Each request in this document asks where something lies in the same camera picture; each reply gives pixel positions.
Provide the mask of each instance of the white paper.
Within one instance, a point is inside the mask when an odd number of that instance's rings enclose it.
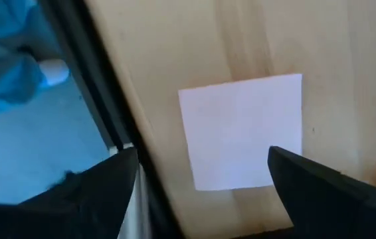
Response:
[[[179,91],[195,188],[272,185],[268,150],[302,154],[302,75]]]

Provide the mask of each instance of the blue floor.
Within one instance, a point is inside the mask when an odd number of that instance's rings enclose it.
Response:
[[[0,202],[45,191],[65,170],[83,171],[108,150],[73,81],[0,114]]]

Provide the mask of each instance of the wooden board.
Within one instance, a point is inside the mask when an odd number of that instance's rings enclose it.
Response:
[[[88,0],[188,238],[291,225],[273,187],[194,189],[177,91],[302,73],[306,157],[376,185],[375,0]]]

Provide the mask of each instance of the wood grain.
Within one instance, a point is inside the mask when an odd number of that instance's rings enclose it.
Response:
[[[273,187],[193,186],[177,91],[304,74],[304,155],[376,185],[376,1],[88,0],[188,238],[291,225]]]

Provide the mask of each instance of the white object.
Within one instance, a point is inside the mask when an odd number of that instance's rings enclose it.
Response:
[[[39,67],[46,78],[47,86],[63,83],[70,75],[70,69],[61,59],[43,60],[39,62]]]
[[[133,146],[132,143],[126,143],[124,149]],[[116,146],[109,147],[108,151],[110,156],[118,154]],[[145,173],[140,165],[117,239],[151,239],[146,182]]]
[[[302,75],[179,91],[195,188],[272,185],[271,145],[302,154]]]

